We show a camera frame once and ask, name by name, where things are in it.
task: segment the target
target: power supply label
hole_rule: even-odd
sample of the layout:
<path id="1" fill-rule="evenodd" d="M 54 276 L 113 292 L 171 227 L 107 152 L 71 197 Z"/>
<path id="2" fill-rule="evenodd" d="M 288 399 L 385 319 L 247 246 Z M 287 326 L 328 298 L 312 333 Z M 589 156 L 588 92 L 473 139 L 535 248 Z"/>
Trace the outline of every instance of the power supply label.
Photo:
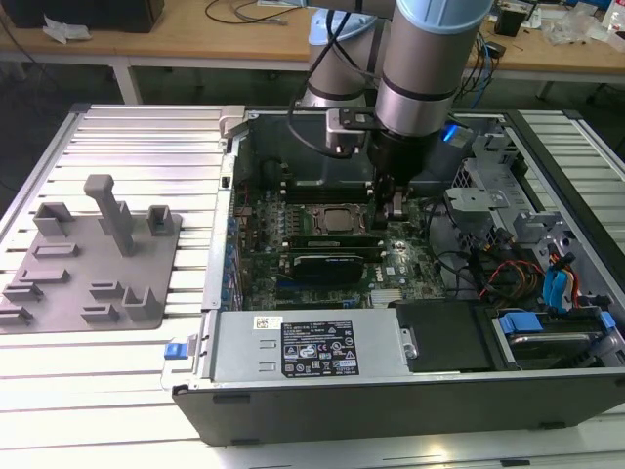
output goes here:
<path id="1" fill-rule="evenodd" d="M 287 378 L 359 374 L 350 320 L 282 323 L 282 374 Z"/>

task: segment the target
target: workbench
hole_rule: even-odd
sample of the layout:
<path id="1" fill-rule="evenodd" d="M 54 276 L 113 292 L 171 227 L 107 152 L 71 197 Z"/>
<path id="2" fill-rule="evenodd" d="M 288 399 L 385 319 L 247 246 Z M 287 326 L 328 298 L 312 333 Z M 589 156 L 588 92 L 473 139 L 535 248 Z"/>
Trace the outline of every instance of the workbench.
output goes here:
<path id="1" fill-rule="evenodd" d="M 308 34 L 311 12 L 289 13 L 287 26 L 267 24 L 229 25 L 205 17 L 206 0 L 166 0 L 165 10 L 150 34 L 92 31 L 93 39 L 62 45 L 39 29 L 12 31 L 17 40 L 42 64 L 97 64 L 112 67 L 124 103 L 140 104 L 141 93 L 133 67 L 163 66 L 190 68 L 243 68 L 265 70 L 307 70 Z M 273 14 L 275 7 L 250 7 L 254 17 Z M 229 2 L 218 4 L 211 13 L 233 20 Z M 485 23 L 486 40 L 508 48 L 495 77 L 543 82 L 576 81 L 625 83 L 625 54 L 609 45 L 551 46 L 539 30 L 518 37 L 493 35 L 493 24 Z M 473 66 L 470 59 L 468 67 Z M 27 62 L 4 31 L 0 31 L 0 61 Z M 541 90 L 544 97 L 548 87 Z"/>
<path id="2" fill-rule="evenodd" d="M 545 468 L 623 467 L 625 405 L 561 430 L 204 445 L 171 392 L 163 390 L 167 382 L 161 372 L 165 344 L 200 327 L 219 179 L 214 169 L 223 153 L 221 114 L 221 107 L 106 106 L 72 112 L 0 221 L 1 290 L 36 234 L 32 218 L 42 201 L 63 202 L 75 213 L 96 212 L 82 191 L 89 174 L 111 174 L 113 192 L 133 210 L 168 204 L 183 216 L 160 328 L 0 335 L 2 467 L 501 467 L 502 459 L 516 465 L 528 459 Z M 558 111 L 523 116 L 622 245 L 625 170 L 616 155 L 583 121 Z M 527 179 L 549 206 L 536 175 L 530 172 Z M 177 382 L 188 376 L 192 361 L 170 362 Z"/>

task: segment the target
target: aluminum extrusion table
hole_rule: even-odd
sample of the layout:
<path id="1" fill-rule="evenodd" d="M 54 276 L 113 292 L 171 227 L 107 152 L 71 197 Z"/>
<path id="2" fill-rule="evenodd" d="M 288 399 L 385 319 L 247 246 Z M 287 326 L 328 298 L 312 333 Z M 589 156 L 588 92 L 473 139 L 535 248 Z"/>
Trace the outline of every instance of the aluminum extrusion table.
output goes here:
<path id="1" fill-rule="evenodd" d="M 159 329 L 0 335 L 3 467 L 501 467 L 502 459 L 527 459 L 546 468 L 623 467 L 625 406 L 577 428 L 553 431 L 205 446 L 162 390 L 160 375 L 164 345 L 199 330 L 222 161 L 221 113 L 219 107 L 92 107 L 72 113 L 0 222 L 3 285 L 34 237 L 33 210 L 41 200 L 63 201 L 73 211 L 95 210 L 81 195 L 90 173 L 113 175 L 116 195 L 135 209 L 166 203 L 184 218 L 167 318 Z M 609 172 L 620 166 L 592 130 L 558 112 L 527 112 L 525 118 L 586 196 L 595 197 L 610 182 L 614 192 L 608 199 L 587 199 L 600 218 L 603 211 L 619 212 L 614 209 L 625 200 L 614 194 L 623 190 L 623 173 Z M 580 164 L 601 169 L 578 173 Z M 530 182 L 538 188 L 537 181 Z M 588 189 L 590 183 L 596 189 Z M 603 220 L 621 236 L 620 222 Z M 191 370 L 190 360 L 175 362 L 179 376 Z"/>

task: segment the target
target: wooden table top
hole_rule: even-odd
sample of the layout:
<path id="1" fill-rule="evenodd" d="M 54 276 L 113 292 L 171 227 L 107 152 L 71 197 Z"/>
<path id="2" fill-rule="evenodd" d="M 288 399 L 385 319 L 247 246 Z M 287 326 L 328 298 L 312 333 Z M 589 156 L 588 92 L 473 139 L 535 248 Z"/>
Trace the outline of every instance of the wooden table top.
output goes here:
<path id="1" fill-rule="evenodd" d="M 221 24 L 205 17 L 208 0 L 166 0 L 165 11 L 150 34 L 92 31 L 90 41 L 59 44 L 40 29 L 12 31 L 23 47 L 33 53 L 94 54 L 120 56 L 175 57 L 196 59 L 239 59 L 307 62 L 311 12 L 301 10 L 284 16 L 287 26 L 272 24 Z M 236 21 L 230 0 L 211 9 L 211 14 Z M 247 7 L 245 13 L 260 17 L 279 10 Z M 552 46 L 539 30 L 522 28 L 515 38 L 493 34 L 486 22 L 482 33 L 487 41 L 507 47 L 499 64 L 502 70 L 555 71 L 577 73 L 625 73 L 625 54 L 591 40 L 586 44 Z M 0 31 L 0 50 L 15 50 Z"/>

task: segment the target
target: gray 3d-printed holder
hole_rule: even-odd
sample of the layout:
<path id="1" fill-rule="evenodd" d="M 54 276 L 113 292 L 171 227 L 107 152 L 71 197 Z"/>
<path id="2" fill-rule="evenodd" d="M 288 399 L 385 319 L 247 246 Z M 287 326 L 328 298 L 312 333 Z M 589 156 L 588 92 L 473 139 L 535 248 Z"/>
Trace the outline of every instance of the gray 3d-printed holder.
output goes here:
<path id="1" fill-rule="evenodd" d="M 85 193 L 100 216 L 72 216 L 43 203 L 39 233 L 2 292 L 0 334 L 150 329 L 163 320 L 182 224 L 169 207 L 131 215 L 109 175 L 91 175 Z"/>

